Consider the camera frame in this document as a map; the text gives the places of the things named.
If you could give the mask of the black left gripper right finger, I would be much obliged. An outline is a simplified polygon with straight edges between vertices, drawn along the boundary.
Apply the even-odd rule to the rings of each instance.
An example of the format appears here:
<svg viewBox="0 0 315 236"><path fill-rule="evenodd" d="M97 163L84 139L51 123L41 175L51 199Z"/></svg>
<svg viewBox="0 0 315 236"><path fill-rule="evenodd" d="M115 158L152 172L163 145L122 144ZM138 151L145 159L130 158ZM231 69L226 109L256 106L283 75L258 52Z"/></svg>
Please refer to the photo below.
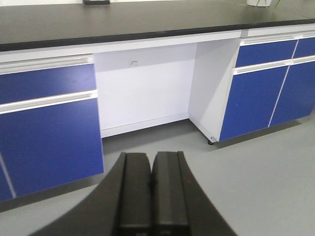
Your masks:
<svg viewBox="0 0 315 236"><path fill-rule="evenodd" d="M152 169L155 236L234 236L207 197L182 151L159 151Z"/></svg>

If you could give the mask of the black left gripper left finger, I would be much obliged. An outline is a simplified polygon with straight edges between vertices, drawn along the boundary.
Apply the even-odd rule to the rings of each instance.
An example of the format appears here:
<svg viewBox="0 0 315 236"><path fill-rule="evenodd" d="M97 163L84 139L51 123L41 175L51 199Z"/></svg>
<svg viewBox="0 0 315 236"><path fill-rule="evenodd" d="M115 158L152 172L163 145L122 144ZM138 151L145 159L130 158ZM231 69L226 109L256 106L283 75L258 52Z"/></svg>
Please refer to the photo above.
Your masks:
<svg viewBox="0 0 315 236"><path fill-rule="evenodd" d="M122 152L122 185L113 236L150 236L152 234L151 167L140 152Z"/></svg>

